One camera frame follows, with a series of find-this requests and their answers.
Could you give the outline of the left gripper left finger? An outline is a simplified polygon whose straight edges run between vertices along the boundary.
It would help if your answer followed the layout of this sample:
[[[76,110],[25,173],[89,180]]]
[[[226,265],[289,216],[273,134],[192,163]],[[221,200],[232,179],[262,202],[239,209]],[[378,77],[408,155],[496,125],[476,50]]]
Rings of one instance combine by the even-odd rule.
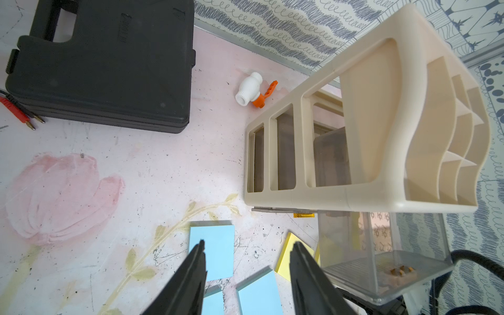
[[[206,285],[205,242],[196,244],[143,315],[202,313]]]

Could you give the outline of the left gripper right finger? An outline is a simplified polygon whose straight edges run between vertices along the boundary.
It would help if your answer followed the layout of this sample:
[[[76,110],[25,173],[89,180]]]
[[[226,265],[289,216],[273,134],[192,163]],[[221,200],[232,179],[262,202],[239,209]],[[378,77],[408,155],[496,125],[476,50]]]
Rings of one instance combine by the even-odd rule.
[[[343,296],[300,242],[290,253],[290,274],[296,314],[347,313]]]

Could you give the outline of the grey transparent drawer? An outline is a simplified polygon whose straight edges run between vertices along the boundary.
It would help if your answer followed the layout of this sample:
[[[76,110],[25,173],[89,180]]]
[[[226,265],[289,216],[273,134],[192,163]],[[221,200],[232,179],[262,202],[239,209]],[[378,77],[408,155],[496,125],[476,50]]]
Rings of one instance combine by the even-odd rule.
[[[318,216],[322,269],[335,284],[381,305],[452,269],[443,216],[459,207],[454,135],[453,125],[430,123],[403,133],[316,126],[316,184],[343,197]]]

